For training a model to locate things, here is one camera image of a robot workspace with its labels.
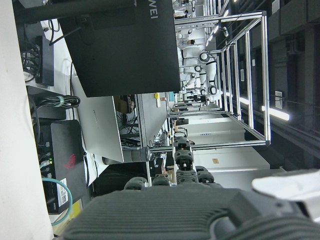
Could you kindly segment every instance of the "desk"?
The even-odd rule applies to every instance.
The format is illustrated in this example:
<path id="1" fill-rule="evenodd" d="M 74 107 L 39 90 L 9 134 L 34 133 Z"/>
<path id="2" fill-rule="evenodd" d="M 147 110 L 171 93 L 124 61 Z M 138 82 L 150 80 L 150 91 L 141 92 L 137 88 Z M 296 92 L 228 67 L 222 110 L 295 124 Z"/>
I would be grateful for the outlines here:
<path id="1" fill-rule="evenodd" d="M 165 98 L 164 92 L 160 93 L 161 98 Z M 136 106 L 138 123 L 143 147 L 153 143 L 154 136 L 159 133 L 162 125 L 168 117 L 167 101 L 161 101 L 161 107 L 157 107 L 154 93 L 136 95 Z"/>
<path id="2" fill-rule="evenodd" d="M 52 240 L 12 1 L 0 22 L 0 239 Z"/>

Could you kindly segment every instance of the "red logo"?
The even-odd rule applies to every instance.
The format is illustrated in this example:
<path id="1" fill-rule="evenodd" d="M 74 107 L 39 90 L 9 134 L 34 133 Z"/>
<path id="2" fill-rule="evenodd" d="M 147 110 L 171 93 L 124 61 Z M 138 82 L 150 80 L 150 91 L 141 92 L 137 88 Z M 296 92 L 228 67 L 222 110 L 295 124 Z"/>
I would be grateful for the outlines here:
<path id="1" fill-rule="evenodd" d="M 76 155 L 75 154 L 72 154 L 70 157 L 69 157 L 69 161 L 67 164 L 64 165 L 64 167 L 66 169 L 73 169 L 75 167 L 75 164 L 76 164 Z"/>

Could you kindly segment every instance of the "white wall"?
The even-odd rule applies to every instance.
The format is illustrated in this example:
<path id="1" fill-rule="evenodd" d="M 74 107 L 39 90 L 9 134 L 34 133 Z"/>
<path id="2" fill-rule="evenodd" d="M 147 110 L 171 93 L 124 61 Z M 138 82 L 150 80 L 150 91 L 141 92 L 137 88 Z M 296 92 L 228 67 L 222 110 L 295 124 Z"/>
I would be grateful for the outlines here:
<path id="1" fill-rule="evenodd" d="M 211 115 L 211 118 L 202 116 L 186 117 L 189 119 L 187 125 L 179 127 L 188 131 L 188 139 L 196 145 L 213 143 L 230 143 L 245 140 L 245 131 L 242 126 L 229 117 L 222 117 L 220 114 Z"/>
<path id="2" fill-rule="evenodd" d="M 265 178 L 276 173 L 283 172 L 281 169 L 263 169 L 255 171 L 228 171 L 215 172 L 213 177 L 216 183 L 224 188 L 252 190 L 251 182 L 253 179 Z"/>
<path id="3" fill-rule="evenodd" d="M 210 172 L 270 169 L 269 163 L 253 147 L 230 147 L 193 151 L 194 165 Z"/>

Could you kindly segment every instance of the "computer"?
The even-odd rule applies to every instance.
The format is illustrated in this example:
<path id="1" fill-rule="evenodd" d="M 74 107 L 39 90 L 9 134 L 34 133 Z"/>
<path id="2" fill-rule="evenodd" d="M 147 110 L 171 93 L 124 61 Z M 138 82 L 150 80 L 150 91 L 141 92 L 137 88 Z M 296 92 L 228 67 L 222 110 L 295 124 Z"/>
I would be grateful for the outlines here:
<path id="1" fill-rule="evenodd" d="M 86 97 L 78 77 L 72 78 L 72 88 L 74 94 L 81 99 L 77 111 L 86 150 L 123 163 L 124 156 L 113 97 Z"/>

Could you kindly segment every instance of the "yellow object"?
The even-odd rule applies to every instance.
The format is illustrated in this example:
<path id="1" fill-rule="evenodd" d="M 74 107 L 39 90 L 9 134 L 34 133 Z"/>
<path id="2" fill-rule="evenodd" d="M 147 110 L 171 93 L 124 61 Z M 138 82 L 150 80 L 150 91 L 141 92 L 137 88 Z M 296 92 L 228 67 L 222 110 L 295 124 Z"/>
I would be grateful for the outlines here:
<path id="1" fill-rule="evenodd" d="M 57 220 L 61 219 L 66 211 L 67 210 L 65 210 Z M 82 203 L 80 200 L 78 200 L 74 204 L 72 204 L 72 209 L 69 216 L 62 223 L 56 226 L 52 226 L 53 232 L 57 235 L 61 235 L 61 233 L 64 231 L 68 223 L 71 221 L 71 219 L 74 219 L 76 216 L 78 216 L 81 213 L 81 211 L 82 211 Z"/>

